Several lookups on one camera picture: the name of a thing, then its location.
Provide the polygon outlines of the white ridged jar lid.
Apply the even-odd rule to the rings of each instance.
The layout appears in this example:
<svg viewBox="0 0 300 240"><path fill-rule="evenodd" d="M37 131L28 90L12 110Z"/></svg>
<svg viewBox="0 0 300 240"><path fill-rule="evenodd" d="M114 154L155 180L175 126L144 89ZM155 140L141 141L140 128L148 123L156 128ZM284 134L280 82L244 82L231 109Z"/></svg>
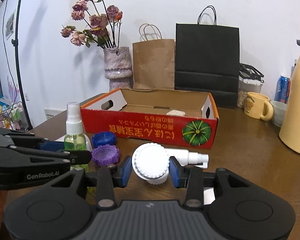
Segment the white ridged jar lid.
<svg viewBox="0 0 300 240"><path fill-rule="evenodd" d="M140 145L132 155L133 170L145 181L164 175L169 164L170 157L165 148L152 142Z"/></svg>

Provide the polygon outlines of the green spray bottle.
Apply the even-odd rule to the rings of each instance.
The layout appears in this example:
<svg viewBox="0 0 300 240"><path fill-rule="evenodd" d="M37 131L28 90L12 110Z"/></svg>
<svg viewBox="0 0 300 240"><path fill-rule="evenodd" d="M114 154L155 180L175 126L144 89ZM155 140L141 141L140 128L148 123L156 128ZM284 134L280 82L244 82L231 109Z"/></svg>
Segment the green spray bottle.
<svg viewBox="0 0 300 240"><path fill-rule="evenodd" d="M64 148L67 152L87 150L87 141L83 133L82 117L78 102L67 104L66 135Z"/></svg>

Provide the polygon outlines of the white nasal spray bottle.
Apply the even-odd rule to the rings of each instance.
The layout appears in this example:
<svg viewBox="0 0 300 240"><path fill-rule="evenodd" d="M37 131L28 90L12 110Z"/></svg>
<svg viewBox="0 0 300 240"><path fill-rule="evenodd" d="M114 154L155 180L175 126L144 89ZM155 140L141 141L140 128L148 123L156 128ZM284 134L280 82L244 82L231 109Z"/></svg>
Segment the white nasal spray bottle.
<svg viewBox="0 0 300 240"><path fill-rule="evenodd" d="M208 154L176 148L165 148L165 151L170 157L174 156L181 166L194 165L203 169L207 169L208 167Z"/></svg>

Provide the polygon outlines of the small white ridged lid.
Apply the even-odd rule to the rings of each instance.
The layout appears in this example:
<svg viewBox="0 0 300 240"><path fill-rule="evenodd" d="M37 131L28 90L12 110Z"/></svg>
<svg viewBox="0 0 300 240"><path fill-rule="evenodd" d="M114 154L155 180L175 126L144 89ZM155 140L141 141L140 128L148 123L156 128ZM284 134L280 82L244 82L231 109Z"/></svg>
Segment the small white ridged lid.
<svg viewBox="0 0 300 240"><path fill-rule="evenodd" d="M167 171L164 175L160 176L159 178L153 178L147 181L147 183L151 185L160 185L163 184L169 176L169 172Z"/></svg>

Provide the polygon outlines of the purple plastic bottle cap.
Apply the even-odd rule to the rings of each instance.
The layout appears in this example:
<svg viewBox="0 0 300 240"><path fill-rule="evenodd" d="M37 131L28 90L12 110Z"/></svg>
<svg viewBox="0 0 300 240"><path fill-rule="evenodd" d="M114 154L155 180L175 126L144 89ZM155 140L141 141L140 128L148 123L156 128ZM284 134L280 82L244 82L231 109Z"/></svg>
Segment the purple plastic bottle cap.
<svg viewBox="0 0 300 240"><path fill-rule="evenodd" d="M102 145L93 149L91 159L96 166L108 166L119 162L120 152L114 145Z"/></svg>

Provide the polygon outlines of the purple rimmed jar lid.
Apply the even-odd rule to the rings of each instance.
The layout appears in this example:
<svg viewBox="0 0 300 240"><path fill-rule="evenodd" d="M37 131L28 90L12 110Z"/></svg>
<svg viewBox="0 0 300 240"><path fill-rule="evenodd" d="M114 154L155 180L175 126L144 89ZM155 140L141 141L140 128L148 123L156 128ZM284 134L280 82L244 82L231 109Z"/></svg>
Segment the purple rimmed jar lid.
<svg viewBox="0 0 300 240"><path fill-rule="evenodd" d="M215 201L215 193L213 187L205 187L203 191L204 205L210 205Z"/></svg>

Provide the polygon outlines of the blue plastic bottle cap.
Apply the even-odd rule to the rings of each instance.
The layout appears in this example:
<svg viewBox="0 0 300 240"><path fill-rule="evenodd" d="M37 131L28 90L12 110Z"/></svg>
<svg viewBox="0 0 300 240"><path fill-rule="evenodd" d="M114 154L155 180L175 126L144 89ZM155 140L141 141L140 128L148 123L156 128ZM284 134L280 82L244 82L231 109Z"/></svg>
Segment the blue plastic bottle cap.
<svg viewBox="0 0 300 240"><path fill-rule="evenodd" d="M96 133L91 137L91 141L93 143L94 148L98 148L103 145L115 145L116 144L116 136L113 132L100 132Z"/></svg>

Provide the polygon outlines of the pink speckled ceramic vase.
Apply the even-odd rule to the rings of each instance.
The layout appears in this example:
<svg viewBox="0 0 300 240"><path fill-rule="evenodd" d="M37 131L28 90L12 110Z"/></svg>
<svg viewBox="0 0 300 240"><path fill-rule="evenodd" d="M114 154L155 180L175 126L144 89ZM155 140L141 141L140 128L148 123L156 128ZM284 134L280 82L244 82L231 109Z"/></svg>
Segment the pink speckled ceramic vase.
<svg viewBox="0 0 300 240"><path fill-rule="evenodd" d="M104 76L109 80L109 90L131 88L133 71L129 47L107 48L103 52Z"/></svg>

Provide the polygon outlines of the brown paper bag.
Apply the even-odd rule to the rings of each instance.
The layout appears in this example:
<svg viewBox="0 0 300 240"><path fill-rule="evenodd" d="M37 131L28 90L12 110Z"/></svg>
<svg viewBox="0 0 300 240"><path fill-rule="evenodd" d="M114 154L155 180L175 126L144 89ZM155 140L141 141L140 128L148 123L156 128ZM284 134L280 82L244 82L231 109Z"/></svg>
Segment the brown paper bag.
<svg viewBox="0 0 300 240"><path fill-rule="evenodd" d="M163 39L159 28L144 23L140 42L133 43L134 89L174 90L175 40Z"/></svg>

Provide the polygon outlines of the white ceramic cup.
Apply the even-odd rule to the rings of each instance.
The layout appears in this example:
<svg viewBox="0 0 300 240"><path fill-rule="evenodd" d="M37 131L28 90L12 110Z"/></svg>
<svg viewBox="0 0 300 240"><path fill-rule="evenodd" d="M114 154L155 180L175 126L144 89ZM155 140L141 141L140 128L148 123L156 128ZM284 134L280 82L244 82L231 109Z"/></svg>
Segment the white ceramic cup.
<svg viewBox="0 0 300 240"><path fill-rule="evenodd" d="M275 100L271 100L270 104L272 105L274 110L274 114L271 121L274 125L281 127L285 117L287 104Z"/></svg>

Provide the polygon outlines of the cream thermos jug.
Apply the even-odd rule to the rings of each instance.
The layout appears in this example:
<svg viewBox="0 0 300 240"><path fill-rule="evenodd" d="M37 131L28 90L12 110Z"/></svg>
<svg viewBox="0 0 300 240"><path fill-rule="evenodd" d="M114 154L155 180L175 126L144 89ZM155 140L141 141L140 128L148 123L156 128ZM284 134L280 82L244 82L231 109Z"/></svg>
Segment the cream thermos jug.
<svg viewBox="0 0 300 240"><path fill-rule="evenodd" d="M290 94L279 138L290 149L300 154L300 56L291 79Z"/></svg>

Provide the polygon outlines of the blue soda can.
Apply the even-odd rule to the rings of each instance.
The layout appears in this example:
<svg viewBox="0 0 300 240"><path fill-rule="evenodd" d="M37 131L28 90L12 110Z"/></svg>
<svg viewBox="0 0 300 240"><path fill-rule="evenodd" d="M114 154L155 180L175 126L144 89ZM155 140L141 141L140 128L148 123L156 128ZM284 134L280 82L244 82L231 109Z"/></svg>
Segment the blue soda can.
<svg viewBox="0 0 300 240"><path fill-rule="evenodd" d="M288 77L280 76L277 82L275 101L288 103L291 80Z"/></svg>

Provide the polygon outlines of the dried pink flower bouquet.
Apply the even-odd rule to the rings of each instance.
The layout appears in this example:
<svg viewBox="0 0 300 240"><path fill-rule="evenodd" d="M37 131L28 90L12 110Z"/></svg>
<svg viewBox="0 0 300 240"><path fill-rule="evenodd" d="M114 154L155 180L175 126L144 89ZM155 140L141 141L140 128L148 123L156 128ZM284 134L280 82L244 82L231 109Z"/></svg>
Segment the dried pink flower bouquet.
<svg viewBox="0 0 300 240"><path fill-rule="evenodd" d="M104 0L77 0L72 6L71 19L83 21L85 27L66 25L60 34L77 47L89 48L95 43L102 49L118 48L122 18L122 10L115 5L106 6Z"/></svg>

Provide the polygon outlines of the clear glass bottle blue label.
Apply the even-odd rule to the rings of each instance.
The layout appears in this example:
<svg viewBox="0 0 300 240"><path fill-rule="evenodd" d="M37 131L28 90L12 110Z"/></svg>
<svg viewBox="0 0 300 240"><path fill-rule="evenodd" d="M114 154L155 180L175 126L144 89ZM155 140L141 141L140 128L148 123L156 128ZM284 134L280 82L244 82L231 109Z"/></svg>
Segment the clear glass bottle blue label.
<svg viewBox="0 0 300 240"><path fill-rule="evenodd" d="M291 75L290 75L290 78L291 78L291 79L292 79L292 77L293 77L293 73L294 73L294 70L295 70L295 68L296 68L297 63L298 63L298 60L295 59L295 60L294 60L294 64L293 64L293 66L292 66L292 68L291 68Z"/></svg>

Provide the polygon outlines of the white wall charger cube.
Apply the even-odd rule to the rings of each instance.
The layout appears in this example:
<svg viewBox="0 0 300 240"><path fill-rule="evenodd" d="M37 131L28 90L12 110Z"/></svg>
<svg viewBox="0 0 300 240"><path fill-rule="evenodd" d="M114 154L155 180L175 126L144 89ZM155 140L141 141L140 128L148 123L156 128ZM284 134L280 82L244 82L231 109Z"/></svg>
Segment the white wall charger cube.
<svg viewBox="0 0 300 240"><path fill-rule="evenodd" d="M181 117L185 117L187 116L187 114L184 111L180 111L180 110L170 110L166 113L166 115L168 116L181 116Z"/></svg>

